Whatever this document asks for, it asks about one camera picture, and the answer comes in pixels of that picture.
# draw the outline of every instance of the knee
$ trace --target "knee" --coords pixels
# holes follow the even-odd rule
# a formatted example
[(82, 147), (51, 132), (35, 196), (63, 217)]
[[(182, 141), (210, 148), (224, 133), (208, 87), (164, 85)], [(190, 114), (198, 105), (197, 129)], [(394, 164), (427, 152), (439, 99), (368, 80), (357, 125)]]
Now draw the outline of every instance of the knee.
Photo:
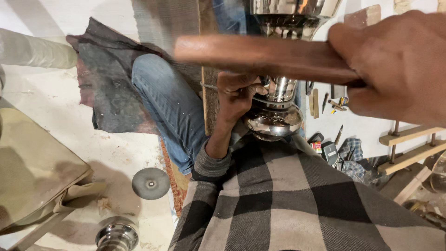
[(169, 63), (160, 56), (155, 54), (144, 54), (137, 57), (133, 62), (132, 79), (148, 79), (151, 76), (159, 76), (160, 69), (169, 68)]
[(135, 70), (135, 68), (147, 69), (150, 68), (150, 66), (158, 64), (167, 64), (167, 62), (158, 55), (151, 53), (144, 54), (135, 59), (133, 62), (133, 70)]

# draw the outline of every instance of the grinding disc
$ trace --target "grinding disc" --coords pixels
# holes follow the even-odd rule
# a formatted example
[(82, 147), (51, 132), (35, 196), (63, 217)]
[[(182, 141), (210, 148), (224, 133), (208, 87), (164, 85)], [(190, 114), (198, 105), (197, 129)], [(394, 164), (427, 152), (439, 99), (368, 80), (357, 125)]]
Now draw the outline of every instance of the grinding disc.
[(158, 168), (144, 168), (133, 177), (132, 188), (137, 196), (145, 200), (156, 200), (168, 192), (169, 176)]

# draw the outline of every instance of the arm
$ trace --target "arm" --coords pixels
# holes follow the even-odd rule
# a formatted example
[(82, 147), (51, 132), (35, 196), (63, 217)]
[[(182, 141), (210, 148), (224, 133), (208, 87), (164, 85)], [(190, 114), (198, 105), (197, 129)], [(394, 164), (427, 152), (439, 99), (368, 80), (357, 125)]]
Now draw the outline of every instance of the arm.
[(214, 213), (222, 178), (231, 161), (228, 150), (231, 131), (237, 120), (250, 108), (256, 92), (266, 94), (255, 76), (220, 72), (217, 80), (220, 111), (214, 133), (195, 160), (178, 226), (169, 250), (198, 250)]

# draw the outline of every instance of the white floor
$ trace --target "white floor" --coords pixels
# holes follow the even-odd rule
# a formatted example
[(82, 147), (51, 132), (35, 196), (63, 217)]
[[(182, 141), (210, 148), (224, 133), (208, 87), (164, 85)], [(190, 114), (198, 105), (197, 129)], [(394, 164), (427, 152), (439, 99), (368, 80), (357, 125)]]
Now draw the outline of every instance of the white floor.
[[(415, 0), (414, 8), (425, 12), (436, 10), (436, 0)], [(351, 13), (373, 4), (381, 4), (383, 17), (393, 14), (393, 0), (344, 0), (337, 17), (317, 33), (324, 40), (330, 24), (342, 21), (344, 13)], [(65, 42), (66, 34), (83, 34), (88, 18), (95, 17), (122, 34), (137, 40), (136, 22), (130, 0), (0, 0), (0, 28), (37, 37)], [(156, 201), (137, 197), (130, 186), (133, 175), (145, 167), (160, 167), (160, 149), (157, 136), (150, 134), (108, 134), (94, 130), (91, 124), (92, 109), (79, 105), (80, 95), (76, 68), (69, 70), (44, 69), (3, 65), (6, 100), (47, 129), (95, 171), (97, 180), (109, 183), (105, 196), (111, 210), (96, 202), (76, 210), (63, 224), (46, 234), (37, 244), (70, 251), (95, 249), (97, 223), (116, 214), (135, 214), (140, 225), (140, 244), (136, 250), (167, 250), (173, 234), (173, 224), (167, 195)], [(329, 85), (316, 83), (322, 109), (324, 94)], [(327, 140), (334, 141), (341, 125), (341, 141), (348, 137), (362, 140), (365, 157), (385, 155), (389, 149), (378, 143), (378, 138), (392, 128), (393, 122), (359, 117), (350, 111), (325, 113), (314, 120), (307, 113), (306, 134), (310, 137), (320, 131)], [(397, 151), (407, 151), (424, 144), (428, 137), (414, 139), (398, 145)], [(12, 245), (18, 236), (0, 236), (0, 247)]]

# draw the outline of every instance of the human hand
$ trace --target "human hand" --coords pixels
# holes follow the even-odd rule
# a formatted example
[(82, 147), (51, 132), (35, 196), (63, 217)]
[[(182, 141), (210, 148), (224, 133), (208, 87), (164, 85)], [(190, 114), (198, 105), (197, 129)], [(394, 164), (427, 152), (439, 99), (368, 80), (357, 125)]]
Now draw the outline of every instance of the human hand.
[(252, 97), (257, 92), (267, 94), (261, 84), (253, 84), (256, 75), (242, 75), (220, 72), (217, 79), (219, 92), (220, 112), (219, 121), (235, 125), (252, 105)]
[(409, 11), (365, 29), (331, 27), (328, 40), (369, 85), (349, 88), (359, 115), (446, 126), (446, 15)]

